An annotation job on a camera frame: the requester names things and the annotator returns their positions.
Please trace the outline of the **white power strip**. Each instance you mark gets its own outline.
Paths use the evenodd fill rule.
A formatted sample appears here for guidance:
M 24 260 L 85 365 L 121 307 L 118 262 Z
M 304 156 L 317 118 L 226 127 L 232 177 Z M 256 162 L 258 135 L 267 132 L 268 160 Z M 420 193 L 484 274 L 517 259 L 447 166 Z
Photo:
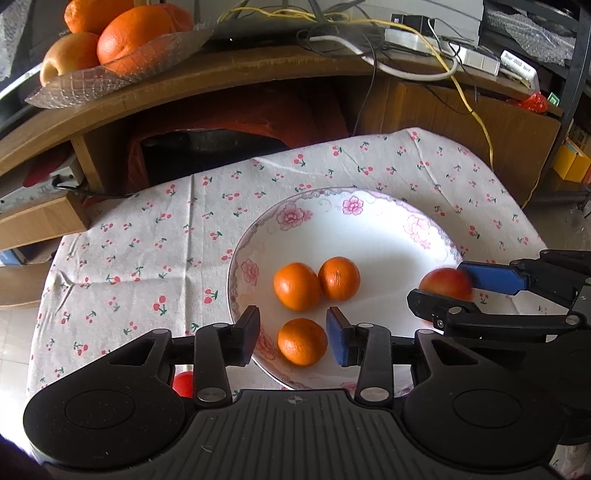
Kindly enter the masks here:
M 385 31 L 385 40 L 397 47 L 422 54 L 431 54 L 428 46 L 416 34 L 411 32 L 387 29 Z M 488 54 L 481 53 L 471 46 L 465 47 L 459 43 L 449 42 L 443 39 L 437 40 L 433 37 L 427 37 L 427 40 L 441 55 L 455 58 L 463 66 L 482 71 L 489 75 L 499 75 L 501 62 Z

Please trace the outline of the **wooden TV cabinet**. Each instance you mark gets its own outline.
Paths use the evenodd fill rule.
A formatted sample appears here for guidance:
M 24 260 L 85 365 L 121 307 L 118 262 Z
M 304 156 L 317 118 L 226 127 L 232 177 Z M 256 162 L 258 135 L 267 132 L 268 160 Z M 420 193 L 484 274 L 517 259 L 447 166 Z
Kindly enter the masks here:
M 36 114 L 1 142 L 1 171 L 62 153 L 76 156 L 97 199 L 57 193 L 11 208 L 1 242 L 23 246 L 91 227 L 90 211 L 149 188 L 256 157 L 417 127 L 475 154 L 512 198 L 524 201 L 559 130 L 558 122 L 482 97 L 475 117 L 460 95 L 384 75 L 354 59 L 294 47 L 211 53 L 86 106 Z M 1 301 L 39 299 L 31 267 L 1 272 Z

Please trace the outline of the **large orange top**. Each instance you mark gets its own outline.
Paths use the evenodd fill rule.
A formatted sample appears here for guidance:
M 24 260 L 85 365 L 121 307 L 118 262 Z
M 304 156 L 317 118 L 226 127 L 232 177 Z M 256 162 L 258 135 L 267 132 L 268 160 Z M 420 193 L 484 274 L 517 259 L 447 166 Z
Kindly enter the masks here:
M 72 0 L 65 8 L 64 21 L 71 33 L 99 35 L 112 20 L 133 7 L 133 0 Z

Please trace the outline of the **small mandarin orange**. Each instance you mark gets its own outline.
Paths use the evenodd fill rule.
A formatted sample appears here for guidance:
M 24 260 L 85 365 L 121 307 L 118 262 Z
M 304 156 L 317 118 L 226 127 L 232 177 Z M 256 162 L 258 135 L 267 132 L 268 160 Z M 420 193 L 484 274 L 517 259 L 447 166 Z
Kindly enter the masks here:
M 318 270 L 318 280 L 321 282 L 325 298 L 342 302 L 353 298 L 361 286 L 361 273 L 346 257 L 332 257 L 325 261 Z
M 283 357 L 301 367 L 315 365 L 328 349 L 325 330 L 313 320 L 295 318 L 277 333 L 277 347 Z

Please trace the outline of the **white adapter box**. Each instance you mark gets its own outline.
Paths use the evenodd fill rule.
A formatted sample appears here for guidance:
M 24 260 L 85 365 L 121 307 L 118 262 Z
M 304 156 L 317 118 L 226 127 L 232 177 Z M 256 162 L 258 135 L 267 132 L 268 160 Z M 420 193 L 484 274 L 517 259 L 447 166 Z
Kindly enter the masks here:
M 522 60 L 508 50 L 504 50 L 501 54 L 500 62 L 504 70 L 519 77 L 530 90 L 535 92 L 540 90 L 538 72 L 525 60 Z

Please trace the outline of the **large orange front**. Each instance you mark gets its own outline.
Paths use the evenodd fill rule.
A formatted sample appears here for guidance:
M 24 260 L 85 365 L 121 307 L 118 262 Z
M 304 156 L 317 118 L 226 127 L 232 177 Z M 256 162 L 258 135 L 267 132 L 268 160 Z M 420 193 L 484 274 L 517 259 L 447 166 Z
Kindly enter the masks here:
M 159 47 L 146 54 L 135 55 L 135 52 L 159 36 L 174 32 L 171 18 L 159 5 L 134 7 L 117 16 L 103 30 L 97 44 L 98 60 L 115 74 L 135 74 L 160 55 Z

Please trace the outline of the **white floral porcelain bowl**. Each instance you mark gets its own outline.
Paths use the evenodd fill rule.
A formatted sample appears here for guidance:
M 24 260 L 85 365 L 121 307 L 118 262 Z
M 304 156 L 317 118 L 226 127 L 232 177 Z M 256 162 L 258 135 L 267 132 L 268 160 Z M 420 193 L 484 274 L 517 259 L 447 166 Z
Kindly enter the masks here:
M 329 350 L 311 365 L 284 356 L 281 335 L 294 339 L 298 318 L 329 334 L 325 313 L 337 306 L 352 323 L 411 337 L 420 319 L 408 293 L 439 267 L 456 267 L 459 250 L 431 218 L 386 194 L 355 188 L 308 191 L 267 208 L 243 233 L 228 271 L 233 319 L 246 307 L 260 312 L 253 360 L 287 388 L 348 388 L 355 367 L 339 366 Z

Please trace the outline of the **red plastic item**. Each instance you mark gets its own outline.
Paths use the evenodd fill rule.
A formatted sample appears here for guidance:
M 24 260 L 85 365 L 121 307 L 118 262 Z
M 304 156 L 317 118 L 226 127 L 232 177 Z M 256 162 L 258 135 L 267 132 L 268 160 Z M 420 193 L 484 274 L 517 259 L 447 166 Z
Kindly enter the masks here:
M 541 92 L 535 92 L 528 98 L 517 102 L 517 106 L 538 114 L 546 113 L 548 105 L 548 100 Z

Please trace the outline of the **black metal shelf rack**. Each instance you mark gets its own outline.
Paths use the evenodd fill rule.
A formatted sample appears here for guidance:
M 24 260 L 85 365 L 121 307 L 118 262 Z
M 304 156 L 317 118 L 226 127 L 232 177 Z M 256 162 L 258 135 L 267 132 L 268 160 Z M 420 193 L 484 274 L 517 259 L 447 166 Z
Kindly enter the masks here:
M 533 65 L 542 91 L 559 99 L 559 130 L 525 203 L 584 207 L 590 188 L 561 178 L 552 164 L 567 141 L 581 97 L 590 95 L 590 3 L 486 1 L 481 39 Z

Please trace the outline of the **large red tomato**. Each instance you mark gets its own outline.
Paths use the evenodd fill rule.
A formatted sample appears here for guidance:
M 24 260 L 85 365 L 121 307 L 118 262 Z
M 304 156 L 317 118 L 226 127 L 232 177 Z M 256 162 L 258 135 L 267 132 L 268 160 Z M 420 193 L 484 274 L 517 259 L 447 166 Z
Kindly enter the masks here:
M 423 277 L 419 289 L 463 301 L 471 301 L 473 287 L 470 277 L 454 268 L 438 268 Z

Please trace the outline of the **yellow box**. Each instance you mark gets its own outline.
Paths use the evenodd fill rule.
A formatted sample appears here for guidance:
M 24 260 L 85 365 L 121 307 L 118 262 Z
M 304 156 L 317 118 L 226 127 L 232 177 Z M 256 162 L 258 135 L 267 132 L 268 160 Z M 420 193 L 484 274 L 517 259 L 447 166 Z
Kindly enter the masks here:
M 552 164 L 562 180 L 574 183 L 583 183 L 589 168 L 590 158 L 570 140 L 560 146 Z

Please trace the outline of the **large orange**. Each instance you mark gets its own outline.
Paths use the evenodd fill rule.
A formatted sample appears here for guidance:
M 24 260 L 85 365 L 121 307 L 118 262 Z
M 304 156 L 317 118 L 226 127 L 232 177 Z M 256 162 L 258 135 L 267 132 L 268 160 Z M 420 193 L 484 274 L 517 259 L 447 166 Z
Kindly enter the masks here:
M 171 18 L 159 5 L 134 7 L 117 16 L 103 30 L 97 44 L 98 60 L 115 74 L 135 74 L 160 55 L 159 47 L 146 54 L 135 55 L 135 52 L 159 36 L 174 32 Z
M 72 0 L 65 8 L 64 21 L 71 33 L 99 35 L 112 20 L 133 7 L 133 0 Z

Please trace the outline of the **orange fruit behind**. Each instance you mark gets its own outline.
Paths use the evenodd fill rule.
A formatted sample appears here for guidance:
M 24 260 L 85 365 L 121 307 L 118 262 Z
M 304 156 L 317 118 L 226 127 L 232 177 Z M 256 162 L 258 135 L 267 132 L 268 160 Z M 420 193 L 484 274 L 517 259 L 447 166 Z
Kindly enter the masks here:
M 186 10 L 172 4 L 159 4 L 171 18 L 175 32 L 188 32 L 194 27 L 193 17 Z

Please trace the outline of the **yellow red apple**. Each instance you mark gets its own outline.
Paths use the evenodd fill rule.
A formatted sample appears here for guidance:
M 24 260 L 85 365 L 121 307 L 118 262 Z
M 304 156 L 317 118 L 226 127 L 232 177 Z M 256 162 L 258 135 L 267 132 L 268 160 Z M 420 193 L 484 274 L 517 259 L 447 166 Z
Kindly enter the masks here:
M 39 73 L 41 85 L 47 85 L 58 76 L 98 66 L 98 39 L 97 34 L 78 32 L 57 40 L 43 58 Z

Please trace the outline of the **black router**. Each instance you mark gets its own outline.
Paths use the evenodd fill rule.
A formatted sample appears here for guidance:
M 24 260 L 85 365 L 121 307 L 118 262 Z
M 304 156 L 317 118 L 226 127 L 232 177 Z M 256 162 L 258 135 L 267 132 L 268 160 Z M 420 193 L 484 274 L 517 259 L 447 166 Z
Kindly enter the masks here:
M 317 27 L 348 21 L 363 1 L 238 1 L 219 14 L 208 50 L 288 45 Z

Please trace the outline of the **white lace cloth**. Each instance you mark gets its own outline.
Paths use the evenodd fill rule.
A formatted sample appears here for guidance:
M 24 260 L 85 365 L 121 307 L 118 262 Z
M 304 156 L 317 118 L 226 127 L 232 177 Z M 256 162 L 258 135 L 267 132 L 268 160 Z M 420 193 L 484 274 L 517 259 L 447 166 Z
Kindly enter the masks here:
M 31 0 L 1 0 L 0 80 L 9 78 L 31 8 Z

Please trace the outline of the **television screen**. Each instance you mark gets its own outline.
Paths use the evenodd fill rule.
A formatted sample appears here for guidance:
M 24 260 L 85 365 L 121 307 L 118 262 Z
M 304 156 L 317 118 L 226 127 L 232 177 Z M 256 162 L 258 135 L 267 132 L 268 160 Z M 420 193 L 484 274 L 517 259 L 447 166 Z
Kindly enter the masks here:
M 1 135 L 6 136 L 39 110 L 25 99 L 40 87 L 40 64 L 52 44 L 68 33 L 63 15 L 67 0 L 31 0 L 12 71 L 1 81 Z

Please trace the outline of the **glass fruit dish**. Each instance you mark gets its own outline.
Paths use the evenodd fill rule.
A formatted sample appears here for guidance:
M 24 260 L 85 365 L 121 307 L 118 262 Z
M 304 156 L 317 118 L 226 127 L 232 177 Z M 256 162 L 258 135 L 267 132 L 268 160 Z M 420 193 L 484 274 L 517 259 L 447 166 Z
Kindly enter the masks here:
M 58 76 L 29 95 L 25 102 L 40 109 L 89 103 L 180 64 L 197 53 L 212 33 L 211 26 L 198 24 L 187 32 L 161 35 L 105 65 Z

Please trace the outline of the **oval orange kumquat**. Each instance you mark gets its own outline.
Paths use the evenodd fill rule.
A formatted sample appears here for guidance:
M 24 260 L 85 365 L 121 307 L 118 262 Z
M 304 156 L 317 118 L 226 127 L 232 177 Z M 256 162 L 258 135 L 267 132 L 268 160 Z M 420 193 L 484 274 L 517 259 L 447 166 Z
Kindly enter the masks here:
M 322 300 L 322 287 L 317 274 L 304 263 L 290 263 L 276 271 L 273 291 L 283 306 L 295 312 L 315 308 Z

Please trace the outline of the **red cherry tomato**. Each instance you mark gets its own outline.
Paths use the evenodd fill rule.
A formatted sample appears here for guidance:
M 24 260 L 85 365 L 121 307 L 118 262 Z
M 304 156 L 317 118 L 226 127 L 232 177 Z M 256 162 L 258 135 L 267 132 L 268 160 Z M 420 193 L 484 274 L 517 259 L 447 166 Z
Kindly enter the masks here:
M 183 398 L 193 395 L 193 371 L 183 371 L 176 374 L 172 381 L 172 389 Z

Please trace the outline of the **cherry print tablecloth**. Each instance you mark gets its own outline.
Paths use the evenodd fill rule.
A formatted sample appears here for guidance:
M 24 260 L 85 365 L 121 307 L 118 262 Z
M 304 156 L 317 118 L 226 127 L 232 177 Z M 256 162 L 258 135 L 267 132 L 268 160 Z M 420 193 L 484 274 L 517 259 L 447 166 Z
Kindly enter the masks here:
M 495 174 L 466 147 L 412 127 L 256 157 L 90 211 L 64 236 L 45 282 L 27 389 L 155 328 L 176 336 L 228 317 L 228 264 L 247 227 L 298 193 L 378 191 L 432 218 L 466 260 L 534 258 L 544 242 Z

